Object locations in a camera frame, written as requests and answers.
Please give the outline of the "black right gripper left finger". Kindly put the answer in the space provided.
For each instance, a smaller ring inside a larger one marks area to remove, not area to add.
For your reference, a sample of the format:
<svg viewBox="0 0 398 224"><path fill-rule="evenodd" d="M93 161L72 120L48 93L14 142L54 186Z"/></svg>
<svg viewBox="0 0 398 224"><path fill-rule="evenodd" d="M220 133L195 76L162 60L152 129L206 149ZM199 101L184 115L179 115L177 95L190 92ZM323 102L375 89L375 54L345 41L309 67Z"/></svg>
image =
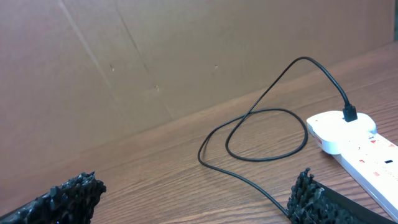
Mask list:
<svg viewBox="0 0 398 224"><path fill-rule="evenodd" d="M101 194L105 192L106 186L95 178L94 172L83 172L1 216L1 223L90 224Z"/></svg>

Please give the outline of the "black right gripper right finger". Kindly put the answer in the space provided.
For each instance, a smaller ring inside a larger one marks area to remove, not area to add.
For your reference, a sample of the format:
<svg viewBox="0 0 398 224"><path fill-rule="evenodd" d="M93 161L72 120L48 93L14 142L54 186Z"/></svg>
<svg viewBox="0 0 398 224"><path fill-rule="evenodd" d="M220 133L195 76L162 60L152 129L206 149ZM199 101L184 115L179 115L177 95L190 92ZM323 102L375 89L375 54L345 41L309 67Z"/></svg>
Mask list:
<svg viewBox="0 0 398 224"><path fill-rule="evenodd" d="M292 186L287 217L294 224L394 224L314 180L305 169Z"/></svg>

